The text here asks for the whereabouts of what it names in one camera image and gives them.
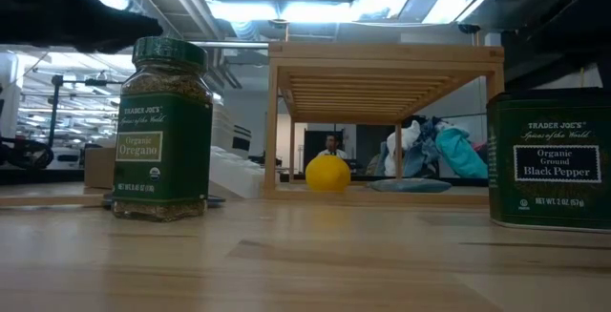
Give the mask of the person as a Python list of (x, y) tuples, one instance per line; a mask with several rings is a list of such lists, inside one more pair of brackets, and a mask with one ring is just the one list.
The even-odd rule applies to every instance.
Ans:
[(327, 135), (326, 148), (319, 153), (319, 156), (338, 156), (341, 159), (348, 159), (348, 154), (339, 148), (339, 140), (336, 134)]

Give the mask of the white cloth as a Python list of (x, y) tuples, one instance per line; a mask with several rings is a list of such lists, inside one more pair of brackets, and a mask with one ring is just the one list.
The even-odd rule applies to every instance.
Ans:
[[(422, 167), (422, 161), (416, 158), (415, 154), (410, 154), (410, 151), (414, 148), (414, 143), (421, 135), (420, 124), (417, 121), (413, 121), (408, 128), (401, 129), (401, 142), (400, 150), (402, 151), (402, 174), (403, 177), (413, 177)], [(396, 164), (395, 164), (395, 149), (396, 149), (396, 136), (392, 133), (386, 142), (387, 155), (384, 159), (384, 175), (386, 177), (396, 176)]]

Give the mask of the green black pepper tin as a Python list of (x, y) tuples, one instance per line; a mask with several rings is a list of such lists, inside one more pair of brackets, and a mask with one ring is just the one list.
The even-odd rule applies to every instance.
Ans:
[(493, 221), (611, 230), (611, 90), (502, 93), (487, 121)]

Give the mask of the brown cardboard box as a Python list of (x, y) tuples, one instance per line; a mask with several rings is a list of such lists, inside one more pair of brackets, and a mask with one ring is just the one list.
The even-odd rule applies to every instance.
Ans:
[(84, 184), (90, 188), (112, 189), (115, 148), (88, 148), (84, 153)]

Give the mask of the wooden slatted shelf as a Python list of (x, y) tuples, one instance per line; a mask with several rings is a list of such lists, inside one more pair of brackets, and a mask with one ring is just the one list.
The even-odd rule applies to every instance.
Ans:
[(384, 125), (402, 122), (464, 85), (484, 78), (486, 97), (505, 90), (504, 51), (462, 45), (380, 45), (272, 42), (268, 46), (268, 105), (262, 197), (267, 200), (485, 206), (484, 188), (445, 193), (382, 193), (353, 186), (316, 193), (277, 182), (278, 106), (290, 123)]

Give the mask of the flat blue-grey pad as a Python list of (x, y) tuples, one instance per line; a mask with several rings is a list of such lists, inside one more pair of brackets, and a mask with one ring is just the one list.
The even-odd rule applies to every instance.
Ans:
[(376, 180), (367, 186), (374, 191), (390, 193), (442, 193), (452, 188), (448, 182), (420, 177)]

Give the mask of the black white crate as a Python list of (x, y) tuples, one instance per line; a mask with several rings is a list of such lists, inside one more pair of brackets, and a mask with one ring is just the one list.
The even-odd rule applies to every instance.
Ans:
[(233, 127), (231, 151), (233, 154), (248, 159), (251, 143), (251, 132), (238, 124)]

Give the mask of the grey rounded square pad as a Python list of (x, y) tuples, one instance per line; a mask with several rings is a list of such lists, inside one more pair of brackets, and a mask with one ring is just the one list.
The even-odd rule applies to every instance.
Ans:
[[(218, 196), (210, 195), (207, 199), (207, 207), (208, 208), (220, 208), (226, 202), (225, 198), (221, 198)], [(105, 194), (102, 198), (102, 206), (110, 210), (113, 205), (113, 195), (111, 193)]]

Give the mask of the stack of white bins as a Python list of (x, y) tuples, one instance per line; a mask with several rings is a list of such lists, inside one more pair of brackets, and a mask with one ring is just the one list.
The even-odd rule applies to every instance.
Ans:
[(234, 122), (228, 110), (221, 104), (213, 105), (211, 145), (229, 151), (234, 138)]

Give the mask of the black stand frame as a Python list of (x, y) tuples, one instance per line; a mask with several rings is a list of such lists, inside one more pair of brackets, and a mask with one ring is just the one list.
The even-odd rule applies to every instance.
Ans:
[(50, 121), (50, 130), (48, 136), (48, 146), (52, 147), (54, 143), (55, 126), (57, 119), (58, 103), (59, 103), (59, 90), (64, 84), (77, 84), (82, 83), (86, 87), (103, 87), (107, 85), (121, 85), (121, 82), (111, 81), (107, 79), (76, 79), (66, 80), (63, 75), (56, 74), (52, 77), (51, 83), (53, 85), (53, 97), (52, 97), (52, 116)]

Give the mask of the yellow lemon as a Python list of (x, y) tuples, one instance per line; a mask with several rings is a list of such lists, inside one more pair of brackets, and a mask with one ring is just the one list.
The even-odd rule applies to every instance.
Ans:
[(312, 191), (341, 193), (350, 184), (350, 169), (338, 156), (316, 156), (305, 168), (305, 181)]

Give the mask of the teal garment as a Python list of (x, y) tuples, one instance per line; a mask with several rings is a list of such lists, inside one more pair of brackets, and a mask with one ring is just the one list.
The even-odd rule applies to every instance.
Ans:
[(435, 138), (438, 152), (454, 173), (463, 178), (488, 178), (488, 166), (473, 148), (470, 134), (454, 126), (439, 131)]

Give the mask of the white ice cube tray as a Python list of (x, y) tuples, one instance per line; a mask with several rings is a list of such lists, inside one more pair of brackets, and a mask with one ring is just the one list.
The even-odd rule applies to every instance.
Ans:
[(212, 146), (209, 178), (241, 198), (259, 198), (264, 169), (248, 159)]

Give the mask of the blue denim garment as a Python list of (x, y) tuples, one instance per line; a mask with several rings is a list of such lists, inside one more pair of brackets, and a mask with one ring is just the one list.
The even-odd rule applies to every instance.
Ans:
[(440, 118), (415, 119), (406, 129), (408, 147), (403, 159), (403, 177), (439, 178), (439, 150), (435, 139)]

